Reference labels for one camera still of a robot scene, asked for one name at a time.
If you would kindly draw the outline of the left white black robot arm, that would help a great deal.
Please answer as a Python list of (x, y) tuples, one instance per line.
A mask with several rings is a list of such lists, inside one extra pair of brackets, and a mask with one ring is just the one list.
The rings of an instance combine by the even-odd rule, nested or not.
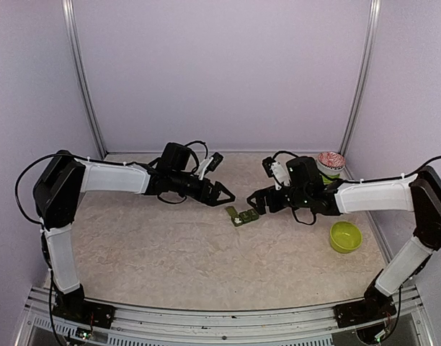
[[(222, 160), (218, 152), (200, 160), (190, 144), (169, 142), (162, 154), (149, 163), (102, 161), (60, 150), (29, 164), (14, 183), (14, 197), (22, 216), (40, 227), (57, 309), (77, 321), (91, 313), (76, 271), (71, 241), (76, 213), (86, 193), (126, 192), (162, 200), (163, 194), (173, 192), (183, 200), (191, 198), (217, 207), (236, 199), (221, 182), (211, 182), (206, 177)], [(37, 216), (31, 218), (22, 206), (19, 185), (26, 173), (43, 161), (48, 164), (32, 189)]]

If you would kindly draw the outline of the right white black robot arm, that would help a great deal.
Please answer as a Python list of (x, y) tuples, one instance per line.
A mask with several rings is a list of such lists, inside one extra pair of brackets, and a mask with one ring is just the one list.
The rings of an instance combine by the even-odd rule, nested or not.
[(365, 182), (335, 179), (324, 184), (316, 160), (295, 156), (286, 165), (273, 157), (263, 160), (275, 183), (253, 192), (247, 203), (260, 215), (285, 208), (310, 210), (312, 216), (340, 216), (359, 211), (406, 210), (414, 213), (415, 229), (397, 255), (369, 284), (363, 297), (334, 307), (339, 327), (394, 315), (393, 294), (441, 249), (441, 179), (428, 164), (399, 177)]

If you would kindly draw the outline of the green weekly pill organizer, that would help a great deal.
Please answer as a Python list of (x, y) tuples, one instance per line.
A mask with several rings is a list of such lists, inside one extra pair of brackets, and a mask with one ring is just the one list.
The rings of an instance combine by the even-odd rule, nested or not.
[(255, 209), (248, 209), (238, 212), (233, 206), (228, 206), (226, 207), (226, 212), (230, 216), (231, 223), (235, 227), (239, 227), (259, 219), (259, 214), (255, 211)]

